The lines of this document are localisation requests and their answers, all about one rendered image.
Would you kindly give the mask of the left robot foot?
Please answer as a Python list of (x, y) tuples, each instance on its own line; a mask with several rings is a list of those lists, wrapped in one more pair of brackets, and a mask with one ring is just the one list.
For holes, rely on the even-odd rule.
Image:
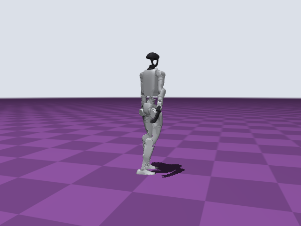
[[(148, 165), (148, 164), (147, 164)], [(145, 167), (144, 167), (145, 168)], [(144, 169), (143, 168), (143, 169)], [(155, 166), (153, 166), (153, 165), (151, 165), (150, 164), (150, 166), (146, 166), (146, 168), (145, 169), (157, 169), (158, 167), (155, 167)]]

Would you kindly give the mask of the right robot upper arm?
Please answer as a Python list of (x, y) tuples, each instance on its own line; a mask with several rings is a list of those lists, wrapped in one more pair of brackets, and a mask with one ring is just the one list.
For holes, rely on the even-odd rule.
[(156, 76), (158, 77), (158, 94), (160, 94), (161, 90), (163, 89), (165, 75), (165, 72), (157, 70)]

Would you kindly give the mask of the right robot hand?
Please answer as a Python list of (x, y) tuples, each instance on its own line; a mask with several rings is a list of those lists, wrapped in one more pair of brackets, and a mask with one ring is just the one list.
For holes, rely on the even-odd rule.
[(158, 117), (159, 117), (159, 114), (160, 114), (160, 108), (161, 108), (161, 106), (157, 106), (157, 109), (156, 109), (156, 111), (157, 111), (157, 113), (156, 113), (156, 115), (155, 115), (155, 117), (154, 117), (154, 119), (152, 119), (150, 122), (151, 123), (155, 123), (156, 121), (157, 121), (157, 119), (158, 119)]

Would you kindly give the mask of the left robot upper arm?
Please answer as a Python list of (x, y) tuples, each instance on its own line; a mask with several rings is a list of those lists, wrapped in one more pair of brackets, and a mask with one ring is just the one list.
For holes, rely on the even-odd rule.
[(143, 92), (143, 72), (140, 73), (140, 79), (141, 79), (141, 93), (144, 94), (144, 92)]

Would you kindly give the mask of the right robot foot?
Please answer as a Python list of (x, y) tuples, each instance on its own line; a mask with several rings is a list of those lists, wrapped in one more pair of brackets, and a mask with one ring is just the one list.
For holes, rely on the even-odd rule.
[(142, 169), (138, 169), (136, 174), (141, 174), (141, 175), (155, 175), (155, 172), (149, 171), (145, 169), (144, 171)]

